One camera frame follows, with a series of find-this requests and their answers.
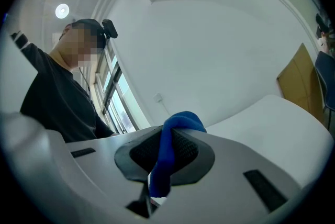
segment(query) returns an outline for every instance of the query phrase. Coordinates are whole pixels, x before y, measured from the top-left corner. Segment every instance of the hat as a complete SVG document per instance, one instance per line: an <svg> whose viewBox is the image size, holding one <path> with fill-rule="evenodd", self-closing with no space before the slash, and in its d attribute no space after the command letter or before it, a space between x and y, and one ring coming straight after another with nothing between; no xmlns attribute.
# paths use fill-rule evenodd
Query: hat
<svg viewBox="0 0 335 224"><path fill-rule="evenodd" d="M95 19L80 19L72 24L84 24L91 30L91 35L97 36L97 48L104 49L106 46L106 37L104 28Z"/></svg>

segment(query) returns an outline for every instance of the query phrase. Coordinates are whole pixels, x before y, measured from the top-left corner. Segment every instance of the man in black shirt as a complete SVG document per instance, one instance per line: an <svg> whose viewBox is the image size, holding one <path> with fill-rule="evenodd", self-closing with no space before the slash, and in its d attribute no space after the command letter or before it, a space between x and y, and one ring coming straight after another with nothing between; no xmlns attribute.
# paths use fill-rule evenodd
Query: man in black shirt
<svg viewBox="0 0 335 224"><path fill-rule="evenodd" d="M46 129L58 131L66 143L113 134L71 73L92 54L101 53L106 45L104 29L96 20L81 19L68 24L50 54L29 43L20 32L12 38L38 71L22 104L22 114L38 120Z"/></svg>

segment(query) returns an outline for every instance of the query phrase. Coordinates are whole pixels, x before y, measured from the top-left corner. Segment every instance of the chair leg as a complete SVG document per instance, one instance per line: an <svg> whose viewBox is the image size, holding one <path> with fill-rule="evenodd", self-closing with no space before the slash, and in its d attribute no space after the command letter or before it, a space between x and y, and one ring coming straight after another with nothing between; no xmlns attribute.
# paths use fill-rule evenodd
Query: chair leg
<svg viewBox="0 0 335 224"><path fill-rule="evenodd" d="M328 131L329 131L329 128L330 128L330 119L331 119L331 109L329 109L329 119L328 119Z"/></svg>

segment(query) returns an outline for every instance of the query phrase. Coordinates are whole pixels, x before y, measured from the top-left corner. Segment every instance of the black long-sleeve shirt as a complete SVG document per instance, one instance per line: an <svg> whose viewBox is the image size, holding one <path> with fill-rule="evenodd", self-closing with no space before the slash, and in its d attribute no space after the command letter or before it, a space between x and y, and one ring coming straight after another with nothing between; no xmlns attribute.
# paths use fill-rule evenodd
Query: black long-sleeve shirt
<svg viewBox="0 0 335 224"><path fill-rule="evenodd" d="M112 135L73 74L29 43L24 34L18 35L19 38L13 34L12 38L16 38L16 45L38 71L20 112L38 120L46 129L58 131L66 143Z"/></svg>

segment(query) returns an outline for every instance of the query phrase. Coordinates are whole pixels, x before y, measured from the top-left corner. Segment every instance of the ear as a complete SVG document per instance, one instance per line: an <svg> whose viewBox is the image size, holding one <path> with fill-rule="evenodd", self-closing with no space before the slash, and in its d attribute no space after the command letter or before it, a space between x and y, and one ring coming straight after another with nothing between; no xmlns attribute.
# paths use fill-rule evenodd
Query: ear
<svg viewBox="0 0 335 224"><path fill-rule="evenodd" d="M70 29L72 29L71 24L67 24L67 26L63 30L63 33L62 33L61 37L59 37L59 39L61 39Z"/></svg>

